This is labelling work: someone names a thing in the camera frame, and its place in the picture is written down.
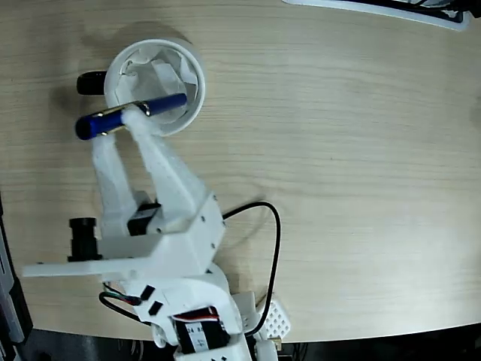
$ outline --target black object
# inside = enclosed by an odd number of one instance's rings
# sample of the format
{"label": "black object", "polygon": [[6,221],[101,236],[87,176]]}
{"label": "black object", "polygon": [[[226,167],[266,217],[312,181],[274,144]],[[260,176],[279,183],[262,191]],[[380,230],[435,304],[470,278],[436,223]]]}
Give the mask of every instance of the black object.
{"label": "black object", "polygon": [[469,4],[469,11],[473,14],[473,16],[476,18],[481,17],[481,0],[469,0],[466,2]]}
{"label": "black object", "polygon": [[104,95],[106,71],[89,71],[77,78],[77,93],[82,96]]}
{"label": "black object", "polygon": [[162,308],[163,304],[160,302],[155,301],[152,306],[149,308],[149,315],[155,316],[159,313],[160,309]]}
{"label": "black object", "polygon": [[48,353],[42,352],[38,355],[38,361],[52,361],[52,357]]}
{"label": "black object", "polygon": [[97,238],[94,236],[95,218],[72,218],[71,250],[69,262],[93,261],[101,259],[97,253]]}
{"label": "black object", "polygon": [[269,277],[268,292],[265,296],[265,304],[267,305],[267,307],[264,307],[264,311],[262,312],[261,319],[257,323],[256,327],[251,329],[249,332],[246,332],[246,337],[256,334],[262,328],[262,325],[264,324],[265,319],[268,318],[268,314],[269,314],[268,305],[271,304],[272,293],[274,291],[274,282],[276,280],[277,263],[279,261],[280,234],[281,234],[280,215],[277,209],[271,203],[266,201],[256,201],[252,203],[247,203],[246,205],[242,205],[239,208],[235,208],[234,210],[229,211],[222,215],[222,218],[224,220],[227,220],[228,218],[233,217],[236,214],[239,214],[241,212],[247,211],[248,209],[257,208],[257,207],[269,208],[269,210],[274,215],[274,219],[276,220],[276,244],[274,245],[274,255],[272,257],[271,276]]}
{"label": "black object", "polygon": [[33,323],[15,273],[2,216],[0,199],[0,356],[5,361],[11,361],[17,355],[14,345],[25,343]]}
{"label": "black object", "polygon": [[121,314],[125,317],[128,317],[131,320],[134,320],[134,321],[143,323],[144,325],[150,326],[150,322],[141,321],[141,319],[138,318],[138,316],[136,314],[133,314],[132,312],[128,312],[128,311],[124,310],[123,308],[121,308],[117,305],[114,305],[112,302],[109,302],[107,299],[118,299],[118,298],[112,296],[109,292],[100,292],[98,294],[98,300],[100,301],[100,303],[102,303],[104,306],[108,307],[112,311],[115,311],[118,314]]}
{"label": "black object", "polygon": [[155,203],[145,203],[141,205],[137,212],[132,216],[132,218],[127,222],[127,228],[129,229],[130,235],[145,235],[147,233],[147,226],[149,225],[150,220],[156,214],[156,212],[160,209],[160,204]]}
{"label": "black object", "polygon": [[253,361],[257,361],[256,339],[254,338],[254,336],[247,336],[246,337],[246,343],[247,343],[247,347],[249,348],[250,358],[253,359]]}
{"label": "black object", "polygon": [[142,301],[148,301],[149,298],[151,297],[153,291],[155,291],[156,289],[150,285],[146,285],[146,287],[144,288],[144,290],[142,291],[142,294],[141,294],[141,300]]}
{"label": "black object", "polygon": [[[450,21],[451,23],[462,23],[464,20],[464,12],[470,11],[470,8],[464,6],[465,2],[470,0],[453,0],[447,5],[443,6],[420,6],[417,4],[410,4],[407,2],[397,2],[394,0],[340,0],[346,2],[358,2],[368,5],[383,6],[385,8],[392,8],[403,11],[410,11],[412,13],[426,14],[430,17],[436,17],[438,19],[443,19]],[[444,13],[444,11],[454,11],[455,16]]]}
{"label": "black object", "polygon": [[[175,327],[179,336],[179,344],[182,347],[182,353],[187,355],[194,353],[195,348],[208,348],[214,350],[224,347],[228,344],[231,336],[222,329],[220,322],[204,321],[204,322],[180,322],[175,321]],[[195,337],[194,335],[202,335],[204,337]]]}

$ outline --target blue pen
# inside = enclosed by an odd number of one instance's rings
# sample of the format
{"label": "blue pen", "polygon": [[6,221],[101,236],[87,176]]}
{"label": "blue pen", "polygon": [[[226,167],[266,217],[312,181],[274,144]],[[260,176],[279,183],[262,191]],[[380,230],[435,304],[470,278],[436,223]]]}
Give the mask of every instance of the blue pen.
{"label": "blue pen", "polygon": [[88,141],[97,135],[106,135],[123,128],[122,110],[129,105],[137,105],[148,117],[169,111],[187,104],[187,96],[183,93],[164,98],[136,101],[115,108],[98,111],[81,117],[75,123],[75,133],[79,139]]}

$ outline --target table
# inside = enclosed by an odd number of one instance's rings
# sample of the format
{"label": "table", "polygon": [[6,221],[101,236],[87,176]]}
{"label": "table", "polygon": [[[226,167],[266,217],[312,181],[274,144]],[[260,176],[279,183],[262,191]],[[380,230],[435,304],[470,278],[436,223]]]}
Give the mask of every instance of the table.
{"label": "table", "polygon": [[[287,341],[481,322],[481,22],[457,33],[280,0],[37,0],[0,5],[0,190],[20,271],[66,262],[72,217],[100,214],[90,144],[100,98],[76,77],[124,46],[183,36],[207,67],[201,114],[170,138],[222,209],[259,197],[283,220],[276,293]],[[133,185],[153,194],[126,132]],[[266,289],[274,221],[228,222],[216,261]],[[35,326],[120,338],[150,330],[97,300],[95,278],[23,279]]]}

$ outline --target white 3d-printed part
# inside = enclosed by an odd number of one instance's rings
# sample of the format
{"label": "white 3d-printed part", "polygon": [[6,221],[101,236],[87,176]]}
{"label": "white 3d-printed part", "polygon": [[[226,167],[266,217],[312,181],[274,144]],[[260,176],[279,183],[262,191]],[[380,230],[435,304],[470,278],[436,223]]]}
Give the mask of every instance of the white 3d-printed part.
{"label": "white 3d-printed part", "polygon": [[[259,306],[257,306],[257,311],[259,314],[264,312],[264,307],[265,300],[262,301]],[[268,338],[285,338],[291,330],[291,323],[289,321],[289,317],[287,316],[287,312],[276,299],[271,300],[268,318],[265,319],[264,327],[267,331]]]}

